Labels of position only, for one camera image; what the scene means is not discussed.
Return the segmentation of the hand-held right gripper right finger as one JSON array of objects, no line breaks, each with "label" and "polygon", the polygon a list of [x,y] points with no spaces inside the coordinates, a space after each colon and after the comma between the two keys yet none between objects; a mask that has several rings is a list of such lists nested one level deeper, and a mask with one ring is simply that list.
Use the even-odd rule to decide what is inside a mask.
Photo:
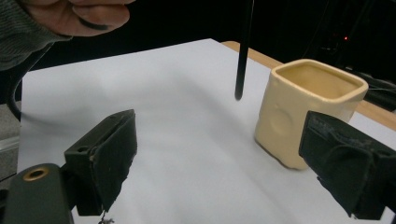
[{"label": "hand-held right gripper right finger", "polygon": [[379,220],[385,209],[396,219],[396,151],[340,119],[309,111],[299,155],[346,213]]}]

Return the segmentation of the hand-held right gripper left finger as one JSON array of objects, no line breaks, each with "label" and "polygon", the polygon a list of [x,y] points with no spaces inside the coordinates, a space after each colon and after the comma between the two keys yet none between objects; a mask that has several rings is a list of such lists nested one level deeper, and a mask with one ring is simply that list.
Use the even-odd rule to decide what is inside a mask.
[{"label": "hand-held right gripper left finger", "polygon": [[136,153],[135,112],[125,110],[103,119],[64,153],[70,205],[81,216],[107,212]]}]

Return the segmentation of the cream square ceramic cup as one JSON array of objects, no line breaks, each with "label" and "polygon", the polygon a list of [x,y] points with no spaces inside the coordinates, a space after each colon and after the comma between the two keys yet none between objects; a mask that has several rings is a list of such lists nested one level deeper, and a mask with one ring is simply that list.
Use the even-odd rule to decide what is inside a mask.
[{"label": "cream square ceramic cup", "polygon": [[266,85],[255,140],[282,165],[305,170],[299,146],[306,114],[316,111],[348,122],[367,91],[362,78],[315,60],[279,65]]}]

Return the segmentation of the thin black pen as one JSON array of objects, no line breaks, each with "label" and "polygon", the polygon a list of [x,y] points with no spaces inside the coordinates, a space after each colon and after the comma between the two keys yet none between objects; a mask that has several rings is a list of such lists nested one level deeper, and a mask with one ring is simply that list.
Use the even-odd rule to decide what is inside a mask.
[{"label": "thin black pen", "polygon": [[248,49],[250,41],[251,23],[253,17],[255,0],[246,0],[245,18],[241,33],[241,41],[238,54],[238,64],[236,71],[236,81],[234,88],[234,98],[239,101],[243,96],[245,75],[248,61]]}]

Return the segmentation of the white table mat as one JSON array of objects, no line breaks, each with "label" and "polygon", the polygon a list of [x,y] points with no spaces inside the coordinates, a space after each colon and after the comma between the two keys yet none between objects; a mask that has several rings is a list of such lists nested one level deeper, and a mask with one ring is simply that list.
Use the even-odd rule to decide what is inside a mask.
[{"label": "white table mat", "polygon": [[349,217],[309,171],[254,140],[268,69],[205,39],[35,70],[22,82],[18,166],[64,163],[105,117],[133,109],[137,153],[109,217],[115,224],[390,224]]}]

